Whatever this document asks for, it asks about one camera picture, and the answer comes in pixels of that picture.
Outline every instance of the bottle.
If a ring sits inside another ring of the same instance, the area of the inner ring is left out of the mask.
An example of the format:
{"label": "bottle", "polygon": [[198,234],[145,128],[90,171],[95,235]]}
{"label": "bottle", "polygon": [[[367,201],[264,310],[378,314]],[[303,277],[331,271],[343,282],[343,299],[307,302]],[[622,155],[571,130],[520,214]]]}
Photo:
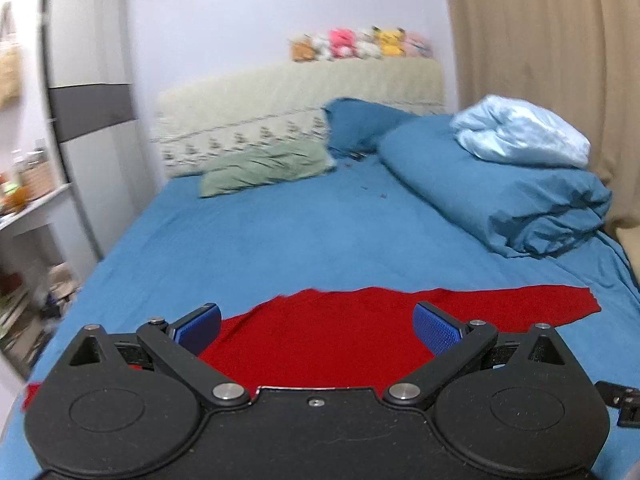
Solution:
{"label": "bottle", "polygon": [[11,167],[11,180],[16,186],[22,186],[22,173],[26,170],[26,162],[22,156],[22,150],[13,150],[11,155],[14,159],[14,164]]}
{"label": "bottle", "polygon": [[30,164],[42,164],[47,162],[49,157],[47,156],[47,149],[44,144],[44,139],[38,139],[32,152],[29,152]]}

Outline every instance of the sage green pillow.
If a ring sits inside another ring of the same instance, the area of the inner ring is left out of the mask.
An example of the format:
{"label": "sage green pillow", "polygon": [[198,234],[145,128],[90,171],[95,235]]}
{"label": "sage green pillow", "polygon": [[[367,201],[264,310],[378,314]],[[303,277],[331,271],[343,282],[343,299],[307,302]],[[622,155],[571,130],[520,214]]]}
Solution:
{"label": "sage green pillow", "polygon": [[200,196],[316,176],[334,167],[335,161],[322,142],[310,139],[280,142],[208,161],[200,180]]}

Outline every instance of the gray wardrobe panel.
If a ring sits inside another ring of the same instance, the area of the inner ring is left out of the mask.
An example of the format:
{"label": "gray wardrobe panel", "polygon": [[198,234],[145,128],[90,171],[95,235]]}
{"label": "gray wardrobe panel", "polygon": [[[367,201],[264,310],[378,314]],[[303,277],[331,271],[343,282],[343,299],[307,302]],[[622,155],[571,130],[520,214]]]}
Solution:
{"label": "gray wardrobe panel", "polygon": [[130,85],[80,85],[50,89],[58,142],[135,119]]}

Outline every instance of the bed headboard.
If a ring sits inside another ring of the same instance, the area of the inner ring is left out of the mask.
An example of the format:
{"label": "bed headboard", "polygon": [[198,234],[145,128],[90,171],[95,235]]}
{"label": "bed headboard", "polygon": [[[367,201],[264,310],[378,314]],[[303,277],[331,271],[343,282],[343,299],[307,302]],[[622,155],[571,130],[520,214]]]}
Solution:
{"label": "bed headboard", "polygon": [[322,106],[337,97],[420,115],[443,113],[433,59],[286,63],[208,78],[160,94],[155,142],[169,176],[199,173],[208,159],[273,139],[326,137]]}

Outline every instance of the white wall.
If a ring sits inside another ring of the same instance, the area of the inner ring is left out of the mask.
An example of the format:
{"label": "white wall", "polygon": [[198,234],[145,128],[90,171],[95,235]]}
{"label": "white wall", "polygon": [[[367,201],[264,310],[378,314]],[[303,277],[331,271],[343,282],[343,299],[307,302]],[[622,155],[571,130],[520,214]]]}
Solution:
{"label": "white wall", "polygon": [[52,132],[45,119],[40,49],[40,0],[0,0],[12,3],[18,41],[22,48],[22,97],[0,110],[0,171],[11,166],[11,151],[30,152],[45,139],[54,160],[58,182],[62,181]]}
{"label": "white wall", "polygon": [[287,60],[291,33],[332,27],[398,26],[430,36],[445,70],[449,108],[458,105],[446,0],[129,0],[129,15],[136,97],[147,131],[159,92]]}
{"label": "white wall", "polygon": [[24,381],[0,352],[0,440],[9,420],[15,399],[24,388]]}

